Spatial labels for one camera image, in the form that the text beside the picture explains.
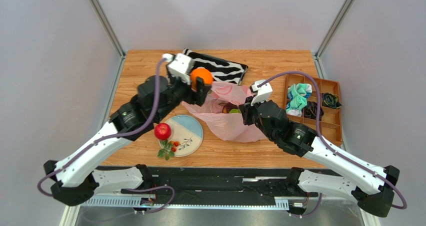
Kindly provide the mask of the orange fruit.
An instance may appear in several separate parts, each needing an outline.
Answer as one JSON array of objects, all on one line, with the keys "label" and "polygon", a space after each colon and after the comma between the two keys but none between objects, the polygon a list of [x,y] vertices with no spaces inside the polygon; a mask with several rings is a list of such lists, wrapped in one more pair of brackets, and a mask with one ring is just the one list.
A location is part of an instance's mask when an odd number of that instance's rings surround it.
[{"label": "orange fruit", "polygon": [[214,81],[214,78],[210,71],[205,68],[196,68],[190,73],[190,80],[192,90],[197,90],[197,78],[201,78],[204,81],[204,84],[211,85]]}]

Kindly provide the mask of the green star fruit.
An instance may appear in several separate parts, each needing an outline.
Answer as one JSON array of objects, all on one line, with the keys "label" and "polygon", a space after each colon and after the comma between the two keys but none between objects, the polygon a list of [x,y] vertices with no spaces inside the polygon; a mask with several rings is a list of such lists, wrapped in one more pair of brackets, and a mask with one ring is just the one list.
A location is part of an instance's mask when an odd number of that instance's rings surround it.
[{"label": "green star fruit", "polygon": [[232,109],[232,110],[230,110],[230,112],[229,112],[230,114],[231,113],[241,113],[241,111],[239,110],[239,109]]}]

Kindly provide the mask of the pink printed plastic bag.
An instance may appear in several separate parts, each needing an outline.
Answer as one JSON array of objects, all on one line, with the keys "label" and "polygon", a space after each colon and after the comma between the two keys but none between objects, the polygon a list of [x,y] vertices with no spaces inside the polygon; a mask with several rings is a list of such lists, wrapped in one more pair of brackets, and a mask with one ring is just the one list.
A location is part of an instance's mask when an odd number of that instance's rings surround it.
[{"label": "pink printed plastic bag", "polygon": [[189,113],[204,121],[211,132],[221,140],[256,142],[265,139],[266,136],[255,125],[245,125],[241,113],[222,113],[225,104],[231,103],[234,109],[238,109],[249,96],[251,91],[246,86],[215,81],[202,106],[186,102],[182,105]]}]

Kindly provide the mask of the red apple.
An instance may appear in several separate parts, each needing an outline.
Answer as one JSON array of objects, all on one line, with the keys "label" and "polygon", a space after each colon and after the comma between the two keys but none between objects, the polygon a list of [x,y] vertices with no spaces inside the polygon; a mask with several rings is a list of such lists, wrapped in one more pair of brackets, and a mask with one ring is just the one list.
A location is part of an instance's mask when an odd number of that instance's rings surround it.
[{"label": "red apple", "polygon": [[154,128],[154,135],[158,140],[165,141],[172,134],[171,127],[167,123],[157,124]]}]

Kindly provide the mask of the green leafy sprig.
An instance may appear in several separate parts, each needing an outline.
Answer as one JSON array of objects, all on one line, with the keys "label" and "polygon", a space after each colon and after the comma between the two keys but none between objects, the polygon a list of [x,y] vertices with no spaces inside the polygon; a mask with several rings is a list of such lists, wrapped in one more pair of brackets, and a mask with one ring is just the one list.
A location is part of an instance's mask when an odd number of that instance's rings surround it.
[{"label": "green leafy sprig", "polygon": [[174,141],[159,140],[159,145],[161,149],[158,151],[158,158],[162,158],[168,161],[170,158],[175,156],[175,151],[177,150],[177,147],[175,146]]}]

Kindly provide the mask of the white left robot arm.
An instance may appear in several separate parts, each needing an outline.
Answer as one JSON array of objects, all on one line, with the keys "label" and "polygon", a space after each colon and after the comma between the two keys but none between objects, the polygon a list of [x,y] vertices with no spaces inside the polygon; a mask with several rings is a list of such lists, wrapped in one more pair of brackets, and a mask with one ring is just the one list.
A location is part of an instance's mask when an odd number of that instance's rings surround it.
[{"label": "white left robot arm", "polygon": [[145,165],[124,170],[99,170],[99,165],[119,149],[160,125],[182,102],[201,106],[211,89],[208,70],[185,77],[153,75],[140,84],[130,102],[114,112],[83,146],[60,161],[44,164],[46,178],[54,181],[47,196],[68,206],[80,205],[93,196],[112,192],[136,192],[152,176]]}]

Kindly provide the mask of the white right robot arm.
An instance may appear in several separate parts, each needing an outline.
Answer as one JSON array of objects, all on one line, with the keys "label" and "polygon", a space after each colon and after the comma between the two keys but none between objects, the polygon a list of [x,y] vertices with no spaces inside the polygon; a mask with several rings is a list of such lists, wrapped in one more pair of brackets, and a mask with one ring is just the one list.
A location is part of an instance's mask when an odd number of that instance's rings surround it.
[{"label": "white right robot arm", "polygon": [[245,125],[255,125],[284,152],[320,163],[337,176],[320,175],[293,167],[285,180],[288,187],[355,202],[365,212],[385,218],[393,205],[400,171],[393,166],[367,163],[322,140],[312,128],[288,119],[284,109],[270,101],[238,106]]}]

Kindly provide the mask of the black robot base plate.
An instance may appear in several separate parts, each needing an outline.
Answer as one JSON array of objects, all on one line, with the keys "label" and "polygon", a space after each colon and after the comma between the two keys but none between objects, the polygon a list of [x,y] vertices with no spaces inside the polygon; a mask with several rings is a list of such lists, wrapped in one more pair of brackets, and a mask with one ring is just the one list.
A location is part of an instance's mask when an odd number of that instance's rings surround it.
[{"label": "black robot base plate", "polygon": [[141,189],[171,186],[173,204],[218,206],[272,206],[276,197],[308,194],[286,183],[289,169],[149,167],[151,178]]}]

